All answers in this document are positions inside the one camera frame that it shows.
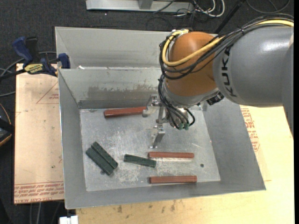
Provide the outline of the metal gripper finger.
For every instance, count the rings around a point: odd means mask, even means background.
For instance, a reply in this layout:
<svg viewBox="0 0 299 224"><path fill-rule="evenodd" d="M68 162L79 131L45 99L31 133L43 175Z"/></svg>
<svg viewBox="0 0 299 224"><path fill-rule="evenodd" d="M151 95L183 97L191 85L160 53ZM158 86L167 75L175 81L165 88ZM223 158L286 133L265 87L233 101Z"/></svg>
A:
<svg viewBox="0 0 299 224"><path fill-rule="evenodd" d="M157 124L150 132L150 148L157 148L165 135L163 124Z"/></svg>
<svg viewBox="0 0 299 224"><path fill-rule="evenodd" d="M159 107L159 101L157 95L151 95L145 108L142 111L142 117L146 118L157 111Z"/></svg>

